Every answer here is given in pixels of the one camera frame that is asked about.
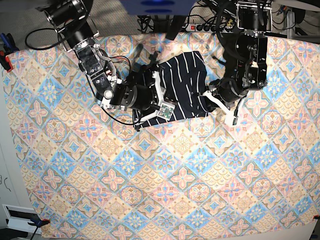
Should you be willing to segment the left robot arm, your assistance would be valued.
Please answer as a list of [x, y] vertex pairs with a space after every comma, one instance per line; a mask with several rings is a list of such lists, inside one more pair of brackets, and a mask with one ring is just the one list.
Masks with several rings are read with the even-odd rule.
[[[229, 7], [235, 9], [235, 30], [224, 34], [221, 23]], [[228, 110], [235, 102], [243, 103], [250, 91], [267, 86], [265, 33], [272, 30], [271, 10], [269, 0], [224, 0], [217, 6], [214, 32], [234, 66], [227, 67], [224, 77], [212, 81], [203, 93], [210, 111]]]

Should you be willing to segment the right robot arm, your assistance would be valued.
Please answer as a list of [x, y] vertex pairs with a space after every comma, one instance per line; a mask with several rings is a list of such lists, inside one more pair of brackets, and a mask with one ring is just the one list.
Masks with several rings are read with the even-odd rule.
[[139, 131], [142, 124], [161, 114], [160, 71], [155, 65], [142, 65], [138, 72], [120, 79], [113, 58], [96, 41], [99, 33], [87, 21], [92, 6], [91, 0], [54, 0], [42, 11], [57, 33], [58, 43], [75, 53], [100, 108], [105, 113], [131, 109], [131, 125]]

